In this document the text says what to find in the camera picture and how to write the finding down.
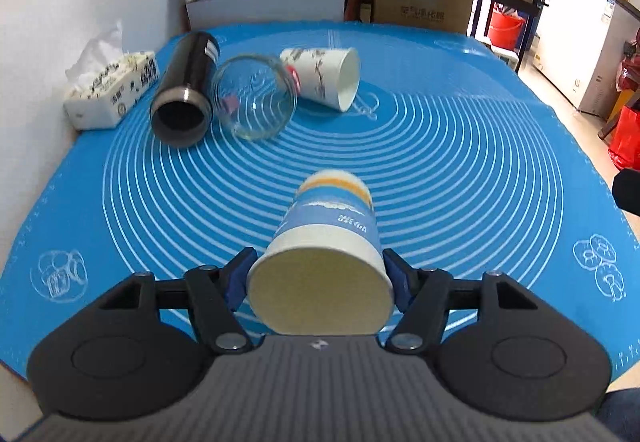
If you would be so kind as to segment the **blue and white paper cup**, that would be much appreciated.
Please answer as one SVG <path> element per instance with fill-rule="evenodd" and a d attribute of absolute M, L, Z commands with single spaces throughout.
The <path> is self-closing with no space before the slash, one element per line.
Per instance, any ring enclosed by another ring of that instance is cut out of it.
<path fill-rule="evenodd" d="M 247 274 L 255 315 L 281 335 L 372 335 L 393 312 L 373 200 L 358 176 L 318 171 L 300 184 Z"/>

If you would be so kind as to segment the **clear glass cup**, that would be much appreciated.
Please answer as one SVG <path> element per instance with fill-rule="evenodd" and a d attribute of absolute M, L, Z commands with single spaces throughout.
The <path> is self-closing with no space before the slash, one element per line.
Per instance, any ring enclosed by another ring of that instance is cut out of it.
<path fill-rule="evenodd" d="M 297 72 L 275 56 L 239 54 L 222 63 L 212 81 L 221 128 L 247 141 L 272 139 L 297 107 Z"/>

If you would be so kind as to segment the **white patterned paper cup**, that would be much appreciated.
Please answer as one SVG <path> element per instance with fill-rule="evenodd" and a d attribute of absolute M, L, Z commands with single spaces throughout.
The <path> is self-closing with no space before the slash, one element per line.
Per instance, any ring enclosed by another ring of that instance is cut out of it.
<path fill-rule="evenodd" d="M 360 57 L 355 48 L 284 49 L 280 60 L 296 72 L 299 94 L 341 113 L 355 101 L 360 84 Z"/>

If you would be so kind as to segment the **white chest freezer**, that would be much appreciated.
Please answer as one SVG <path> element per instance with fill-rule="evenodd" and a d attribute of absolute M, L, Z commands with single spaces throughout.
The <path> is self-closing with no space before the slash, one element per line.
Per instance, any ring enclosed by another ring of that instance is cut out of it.
<path fill-rule="evenodd" d="M 536 67 L 582 113 L 606 118 L 624 45 L 639 10 L 626 0 L 548 0 L 537 27 Z"/>

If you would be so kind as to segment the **blue silicone baking mat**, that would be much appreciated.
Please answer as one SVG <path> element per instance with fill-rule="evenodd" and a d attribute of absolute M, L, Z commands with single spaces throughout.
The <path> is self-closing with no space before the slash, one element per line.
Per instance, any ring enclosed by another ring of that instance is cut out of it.
<path fill-rule="evenodd" d="M 299 185 L 342 169 L 369 188 L 382 244 L 460 278 L 497 270 L 596 337 L 615 375 L 639 357 L 639 245 L 555 112 L 479 43 L 356 24 L 218 27 L 224 58 L 354 48 L 346 113 L 300 102 L 271 140 L 213 127 L 187 150 L 152 133 L 148 100 L 81 136 L 1 277 L 1 359 L 36 344 L 133 272 L 178 278 L 267 248 Z"/>

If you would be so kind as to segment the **black thermos bottle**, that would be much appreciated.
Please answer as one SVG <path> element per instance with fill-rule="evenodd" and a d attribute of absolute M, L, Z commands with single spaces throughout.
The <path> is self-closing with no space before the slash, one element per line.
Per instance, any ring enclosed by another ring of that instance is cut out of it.
<path fill-rule="evenodd" d="M 206 135 L 214 116 L 210 92 L 219 53 L 209 32 L 192 32 L 176 44 L 149 111 L 160 142 L 186 148 Z"/>

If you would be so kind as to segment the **red plastic bucket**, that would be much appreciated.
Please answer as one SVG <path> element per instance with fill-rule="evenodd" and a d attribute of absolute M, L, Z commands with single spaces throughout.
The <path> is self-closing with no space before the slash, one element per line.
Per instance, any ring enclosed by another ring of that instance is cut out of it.
<path fill-rule="evenodd" d="M 504 14 L 498 9 L 493 9 L 487 35 L 493 46 L 514 51 L 524 25 L 524 18 L 518 14 Z"/>

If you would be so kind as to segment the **white tissue pack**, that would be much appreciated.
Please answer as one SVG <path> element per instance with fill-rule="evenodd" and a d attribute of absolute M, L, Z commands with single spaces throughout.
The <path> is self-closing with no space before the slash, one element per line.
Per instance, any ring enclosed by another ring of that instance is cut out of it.
<path fill-rule="evenodd" d="M 124 51 L 118 20 L 88 41 L 65 76 L 66 116 L 76 131 L 88 131 L 117 127 L 160 72 L 153 51 Z"/>

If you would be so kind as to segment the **white cardboard box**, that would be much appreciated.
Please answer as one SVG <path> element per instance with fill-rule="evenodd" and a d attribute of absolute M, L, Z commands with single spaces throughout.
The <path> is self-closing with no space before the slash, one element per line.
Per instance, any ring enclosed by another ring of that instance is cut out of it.
<path fill-rule="evenodd" d="M 184 0 L 191 30 L 269 22 L 342 22 L 346 0 Z"/>

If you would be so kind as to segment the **black metal chair frame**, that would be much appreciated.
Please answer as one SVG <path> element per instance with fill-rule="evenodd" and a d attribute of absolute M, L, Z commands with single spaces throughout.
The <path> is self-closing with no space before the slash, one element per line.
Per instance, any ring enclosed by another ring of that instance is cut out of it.
<path fill-rule="evenodd" d="M 516 12 L 522 12 L 526 15 L 525 26 L 524 26 L 524 34 L 523 40 L 521 42 L 521 46 L 518 48 L 518 64 L 515 65 L 515 72 L 520 70 L 525 52 L 526 52 L 526 43 L 529 36 L 532 34 L 533 30 L 533 22 L 536 17 L 538 17 L 542 11 L 542 8 L 547 5 L 544 0 L 489 0 L 490 8 L 489 13 L 492 13 L 494 6 L 496 3 L 502 4 L 507 8 L 514 9 Z M 480 12 L 482 12 L 482 5 L 484 0 L 476 0 L 475 9 L 472 17 L 471 24 L 471 36 L 474 37 L 477 32 L 478 23 L 480 22 Z M 490 18 L 491 15 L 488 15 L 487 22 L 485 25 L 484 35 L 487 35 L 489 30 Z"/>

